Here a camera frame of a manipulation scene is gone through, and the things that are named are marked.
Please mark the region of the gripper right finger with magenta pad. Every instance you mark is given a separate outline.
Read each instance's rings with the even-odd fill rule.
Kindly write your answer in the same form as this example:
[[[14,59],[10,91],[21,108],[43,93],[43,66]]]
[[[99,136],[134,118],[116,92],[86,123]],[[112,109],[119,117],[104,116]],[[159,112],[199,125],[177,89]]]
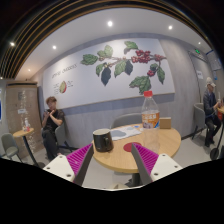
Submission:
[[[133,143],[131,153],[137,164],[140,181],[143,185],[166,177],[182,169],[170,156],[160,155],[139,144]]]

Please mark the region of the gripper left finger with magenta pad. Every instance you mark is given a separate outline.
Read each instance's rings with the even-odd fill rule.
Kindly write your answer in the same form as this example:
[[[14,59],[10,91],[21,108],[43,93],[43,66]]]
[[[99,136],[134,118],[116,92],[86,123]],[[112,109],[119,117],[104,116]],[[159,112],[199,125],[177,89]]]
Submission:
[[[93,144],[89,144],[67,156],[57,156],[44,167],[44,170],[81,186],[92,156]]]

